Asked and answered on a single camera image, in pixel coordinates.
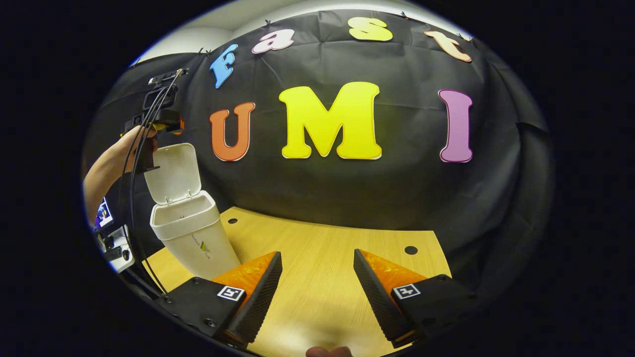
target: white trash bin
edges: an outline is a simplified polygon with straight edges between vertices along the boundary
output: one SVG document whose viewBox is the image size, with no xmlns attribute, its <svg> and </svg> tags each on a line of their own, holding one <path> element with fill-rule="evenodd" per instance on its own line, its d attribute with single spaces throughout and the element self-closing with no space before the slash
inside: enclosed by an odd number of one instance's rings
<svg viewBox="0 0 635 357">
<path fill-rule="evenodd" d="M 196 151 L 188 143 L 158 149 L 158 169 L 144 173 L 157 203 L 150 226 L 163 245 L 194 276 L 212 280 L 240 265 L 211 196 L 201 190 Z"/>
</svg>

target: person's arm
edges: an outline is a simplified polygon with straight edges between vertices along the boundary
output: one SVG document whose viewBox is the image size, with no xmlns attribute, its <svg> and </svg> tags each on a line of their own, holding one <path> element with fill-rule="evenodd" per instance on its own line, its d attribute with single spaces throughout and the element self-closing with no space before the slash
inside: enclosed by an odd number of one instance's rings
<svg viewBox="0 0 635 357">
<path fill-rule="evenodd" d="M 97 216 L 97 210 L 102 199 L 108 193 L 110 187 L 121 177 L 123 172 L 123 164 L 126 161 L 126 154 L 130 149 L 130 144 L 135 139 L 140 126 L 134 127 L 126 135 L 121 137 L 113 146 L 109 147 L 91 166 L 86 174 L 83 182 L 84 204 L 86 205 L 86 218 L 88 222 L 94 222 Z M 148 138 L 156 135 L 156 130 L 151 129 Z M 135 149 L 139 144 L 141 135 L 139 135 L 134 143 L 128 163 L 126 164 L 126 172 L 132 171 L 135 160 Z M 154 143 L 154 150 L 157 150 L 156 140 L 151 139 Z"/>
</svg>

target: yellow letter m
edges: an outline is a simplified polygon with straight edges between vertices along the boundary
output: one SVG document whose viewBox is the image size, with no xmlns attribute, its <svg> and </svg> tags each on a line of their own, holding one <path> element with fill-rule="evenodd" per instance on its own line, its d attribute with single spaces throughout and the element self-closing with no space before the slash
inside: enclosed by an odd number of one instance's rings
<svg viewBox="0 0 635 357">
<path fill-rule="evenodd" d="M 282 155 L 288 159 L 306 159 L 311 148 L 304 142 L 304 128 L 322 157 L 326 157 L 343 127 L 337 154 L 344 159 L 373 160 L 382 156 L 375 142 L 373 102 L 379 87 L 368 82 L 346 83 L 326 110 L 309 87 L 290 88 L 280 93 L 286 104 L 287 143 Z"/>
</svg>

